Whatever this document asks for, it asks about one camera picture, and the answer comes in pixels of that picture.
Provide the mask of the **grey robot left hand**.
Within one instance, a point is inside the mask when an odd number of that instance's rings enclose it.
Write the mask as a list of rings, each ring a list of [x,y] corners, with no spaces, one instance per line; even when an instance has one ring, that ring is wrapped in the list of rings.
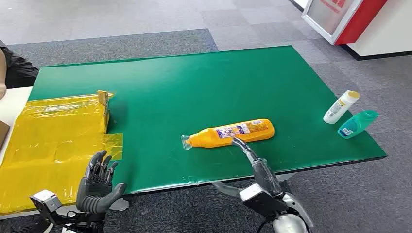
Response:
[[[86,166],[76,197],[76,208],[81,212],[104,213],[124,195],[126,183],[113,186],[112,180],[118,163],[110,164],[111,159],[112,156],[103,150],[95,153]]]

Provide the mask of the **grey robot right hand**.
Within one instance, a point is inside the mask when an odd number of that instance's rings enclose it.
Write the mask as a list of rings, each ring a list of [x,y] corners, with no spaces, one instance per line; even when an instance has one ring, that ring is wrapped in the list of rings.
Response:
[[[247,143],[238,137],[233,137],[232,144],[238,146],[248,158],[251,163],[255,182],[262,188],[262,190],[268,193],[272,198],[282,200],[285,192],[281,188],[280,182],[273,174],[266,160],[258,157]],[[240,192],[244,190],[228,186],[220,181],[211,183],[218,191],[237,198],[241,198]]]

